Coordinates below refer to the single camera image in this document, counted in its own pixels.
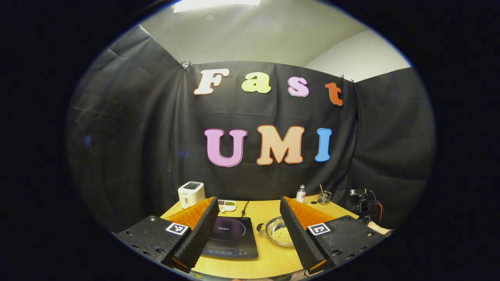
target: ceiling light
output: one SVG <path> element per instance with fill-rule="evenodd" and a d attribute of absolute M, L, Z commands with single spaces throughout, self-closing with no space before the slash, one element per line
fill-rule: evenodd
<path fill-rule="evenodd" d="M 193 9 L 209 8 L 218 5 L 248 5 L 257 6 L 261 0 L 182 0 L 174 5 L 173 13 Z"/>

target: glass cup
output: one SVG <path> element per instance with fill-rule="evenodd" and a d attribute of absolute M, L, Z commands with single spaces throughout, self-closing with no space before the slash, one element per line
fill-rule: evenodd
<path fill-rule="evenodd" d="M 332 193 L 325 191 L 325 192 L 320 192 L 319 195 L 317 196 L 317 202 L 321 205 L 326 205 L 330 203 L 330 199 L 332 198 Z"/>

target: white wall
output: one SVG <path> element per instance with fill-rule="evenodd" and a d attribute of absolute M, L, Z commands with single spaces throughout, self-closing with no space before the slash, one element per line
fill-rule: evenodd
<path fill-rule="evenodd" d="M 335 44 L 304 67 L 359 82 L 410 66 L 384 38 L 366 30 Z"/>

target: small bottle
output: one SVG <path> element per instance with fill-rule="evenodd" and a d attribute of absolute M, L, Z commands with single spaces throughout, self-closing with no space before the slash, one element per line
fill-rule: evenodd
<path fill-rule="evenodd" d="M 306 187 L 302 184 L 297 191 L 297 197 L 295 199 L 300 203 L 304 203 L 304 198 L 306 198 Z"/>

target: red wire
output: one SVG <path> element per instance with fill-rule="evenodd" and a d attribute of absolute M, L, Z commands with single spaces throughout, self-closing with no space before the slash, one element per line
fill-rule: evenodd
<path fill-rule="evenodd" d="M 380 218 L 378 219 L 378 225 L 380 225 L 380 222 L 382 221 L 382 213 L 383 213 L 382 205 L 380 203 L 375 203 L 375 204 L 380 206 Z"/>

